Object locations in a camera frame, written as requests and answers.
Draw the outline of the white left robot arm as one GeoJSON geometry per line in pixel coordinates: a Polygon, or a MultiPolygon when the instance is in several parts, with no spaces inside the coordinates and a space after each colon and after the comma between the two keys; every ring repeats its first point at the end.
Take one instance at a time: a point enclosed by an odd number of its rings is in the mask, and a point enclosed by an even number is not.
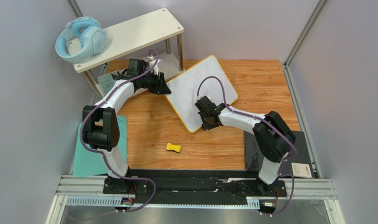
{"type": "Polygon", "coordinates": [[[105,97],[95,105],[83,108],[80,141],[87,151],[102,157],[108,169],[108,176],[112,179],[121,179],[123,182],[133,179],[129,166],[118,148],[120,130],[117,113],[121,107],[140,89],[157,95],[172,93],[165,81],[164,73],[159,72],[157,63],[158,59],[151,62],[129,60],[129,67],[118,76],[105,97]]]}

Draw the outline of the yellow framed whiteboard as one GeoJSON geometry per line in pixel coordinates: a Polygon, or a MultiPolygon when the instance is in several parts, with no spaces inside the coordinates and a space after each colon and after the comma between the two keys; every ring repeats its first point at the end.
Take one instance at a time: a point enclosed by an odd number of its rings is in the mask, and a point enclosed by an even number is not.
{"type": "Polygon", "coordinates": [[[190,133],[199,130],[202,125],[199,110],[195,106],[198,96],[209,96],[216,105],[223,102],[220,83],[214,78],[206,79],[210,76],[217,77],[222,82],[228,104],[237,101],[238,93],[214,55],[167,82],[172,93],[166,95],[166,98],[190,133]]]}

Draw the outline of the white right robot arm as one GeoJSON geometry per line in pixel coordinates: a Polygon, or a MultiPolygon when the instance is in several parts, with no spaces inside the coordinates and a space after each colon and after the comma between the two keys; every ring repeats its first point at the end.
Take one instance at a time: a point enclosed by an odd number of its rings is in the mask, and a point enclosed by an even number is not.
{"type": "Polygon", "coordinates": [[[199,110],[203,130],[231,126],[252,132],[264,156],[258,177],[266,185],[274,184],[284,161],[297,155],[294,146],[296,136],[275,111],[268,114],[248,113],[225,103],[216,105],[207,96],[198,97],[195,106],[199,110]]]}

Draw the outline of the yellow bone shaped eraser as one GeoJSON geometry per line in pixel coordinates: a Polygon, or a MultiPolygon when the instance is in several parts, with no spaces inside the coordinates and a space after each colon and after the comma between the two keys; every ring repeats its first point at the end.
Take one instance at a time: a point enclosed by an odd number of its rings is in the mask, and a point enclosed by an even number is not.
{"type": "Polygon", "coordinates": [[[174,151],[176,153],[180,153],[182,151],[182,146],[181,145],[175,145],[175,144],[172,144],[172,143],[167,143],[165,149],[167,151],[174,151]]]}

